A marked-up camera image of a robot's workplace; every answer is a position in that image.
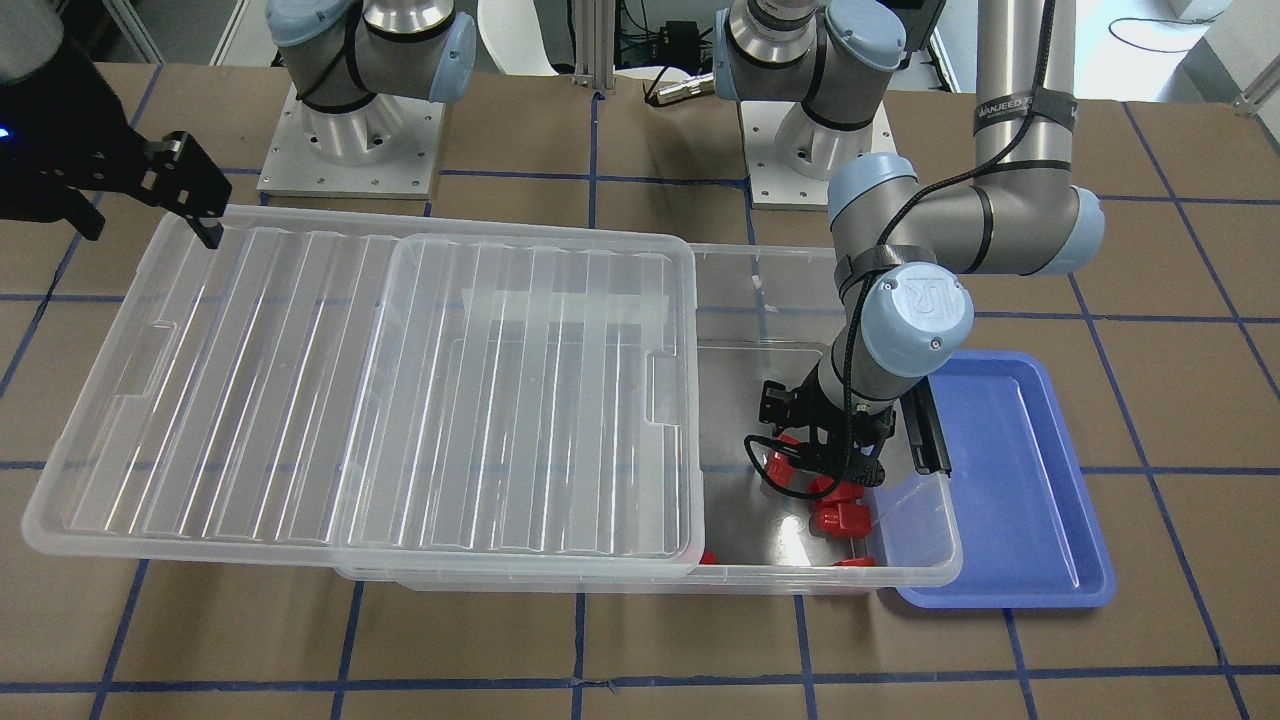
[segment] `plastic box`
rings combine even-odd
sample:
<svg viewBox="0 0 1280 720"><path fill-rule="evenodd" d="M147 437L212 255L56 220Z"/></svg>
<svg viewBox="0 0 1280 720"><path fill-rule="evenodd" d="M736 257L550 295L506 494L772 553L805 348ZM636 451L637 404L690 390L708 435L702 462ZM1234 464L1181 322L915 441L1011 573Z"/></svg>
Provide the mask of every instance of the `plastic box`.
<svg viewBox="0 0 1280 720"><path fill-rule="evenodd" d="M24 516L35 547L422 589L865 592L960 570L948 480L905 447L868 493L881 566L831 566L852 548L796 520L791 555L698 565L704 538L808 515L765 495L741 438L760 382L801 378L842 322L831 251L270 208L225 224L216 252L157 228Z"/></svg>

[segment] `blue tray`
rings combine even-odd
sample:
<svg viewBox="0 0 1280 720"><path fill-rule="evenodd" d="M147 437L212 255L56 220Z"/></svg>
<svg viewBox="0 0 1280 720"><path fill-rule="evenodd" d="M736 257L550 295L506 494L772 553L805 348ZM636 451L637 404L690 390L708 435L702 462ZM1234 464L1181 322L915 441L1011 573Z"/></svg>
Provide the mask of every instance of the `blue tray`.
<svg viewBox="0 0 1280 720"><path fill-rule="evenodd" d="M1021 352L961 351L931 383L964 566L955 582L902 597L919 607L1106 605L1115 571L1044 366Z"/></svg>

